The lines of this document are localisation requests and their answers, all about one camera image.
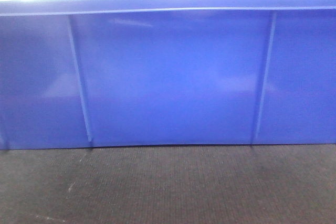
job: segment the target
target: blue plastic crate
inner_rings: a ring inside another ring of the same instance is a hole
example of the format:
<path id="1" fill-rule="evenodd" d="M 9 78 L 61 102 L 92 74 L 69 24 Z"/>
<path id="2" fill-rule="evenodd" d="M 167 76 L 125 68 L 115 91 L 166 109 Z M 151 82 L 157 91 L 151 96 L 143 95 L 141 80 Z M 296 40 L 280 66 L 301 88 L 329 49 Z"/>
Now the blue plastic crate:
<path id="1" fill-rule="evenodd" d="M 336 0 L 0 0 L 2 149 L 336 142 Z"/>

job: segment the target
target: blue container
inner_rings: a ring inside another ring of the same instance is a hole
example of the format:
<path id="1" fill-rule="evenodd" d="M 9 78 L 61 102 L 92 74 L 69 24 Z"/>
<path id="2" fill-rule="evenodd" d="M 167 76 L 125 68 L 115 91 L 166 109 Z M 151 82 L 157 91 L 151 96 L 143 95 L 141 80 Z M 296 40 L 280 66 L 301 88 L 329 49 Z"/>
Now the blue container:
<path id="1" fill-rule="evenodd" d="M 336 0 L 0 0 L 0 148 L 336 143 Z"/>

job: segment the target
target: plastic crate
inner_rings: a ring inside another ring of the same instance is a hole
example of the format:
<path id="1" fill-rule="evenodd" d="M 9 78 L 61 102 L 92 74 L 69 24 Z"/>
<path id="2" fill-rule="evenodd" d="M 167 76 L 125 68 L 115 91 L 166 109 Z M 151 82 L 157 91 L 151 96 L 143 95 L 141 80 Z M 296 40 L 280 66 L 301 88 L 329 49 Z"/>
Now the plastic crate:
<path id="1" fill-rule="evenodd" d="M 0 0 L 2 149 L 336 142 L 336 0 Z"/>

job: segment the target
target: crate lip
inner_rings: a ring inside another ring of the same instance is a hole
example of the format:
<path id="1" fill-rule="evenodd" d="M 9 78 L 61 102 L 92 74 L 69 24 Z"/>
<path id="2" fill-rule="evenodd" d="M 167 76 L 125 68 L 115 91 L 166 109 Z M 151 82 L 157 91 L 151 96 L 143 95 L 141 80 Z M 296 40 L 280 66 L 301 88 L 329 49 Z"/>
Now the crate lip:
<path id="1" fill-rule="evenodd" d="M 336 0 L 0 0 L 0 17 L 181 10 L 336 9 Z"/>

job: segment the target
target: gray carpet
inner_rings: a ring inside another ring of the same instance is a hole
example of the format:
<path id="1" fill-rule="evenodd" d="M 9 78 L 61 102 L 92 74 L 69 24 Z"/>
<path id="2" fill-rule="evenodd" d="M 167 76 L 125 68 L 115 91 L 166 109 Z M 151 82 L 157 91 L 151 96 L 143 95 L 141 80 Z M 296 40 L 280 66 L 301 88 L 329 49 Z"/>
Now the gray carpet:
<path id="1" fill-rule="evenodd" d="M 0 153 L 0 223 L 336 223 L 336 147 Z"/>

